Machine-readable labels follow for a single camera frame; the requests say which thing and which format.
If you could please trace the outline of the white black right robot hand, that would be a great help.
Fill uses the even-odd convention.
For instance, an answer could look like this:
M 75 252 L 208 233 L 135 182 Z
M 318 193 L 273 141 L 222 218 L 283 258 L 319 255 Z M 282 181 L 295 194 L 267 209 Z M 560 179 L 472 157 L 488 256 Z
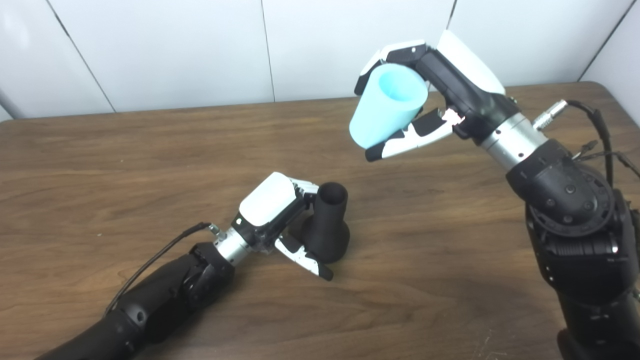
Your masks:
M 378 50 L 359 73 L 352 139 L 377 162 L 452 134 L 476 144 L 520 114 L 486 64 L 449 30 Z

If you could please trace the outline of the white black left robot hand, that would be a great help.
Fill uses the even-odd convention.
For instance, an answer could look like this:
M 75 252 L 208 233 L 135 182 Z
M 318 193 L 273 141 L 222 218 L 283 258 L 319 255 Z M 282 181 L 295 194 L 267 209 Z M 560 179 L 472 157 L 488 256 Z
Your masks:
M 241 201 L 226 238 L 217 242 L 217 250 L 237 266 L 251 253 L 268 254 L 276 249 L 313 275 L 333 280 L 333 271 L 301 240 L 287 234 L 290 224 L 313 205 L 318 191 L 313 182 L 271 173 Z

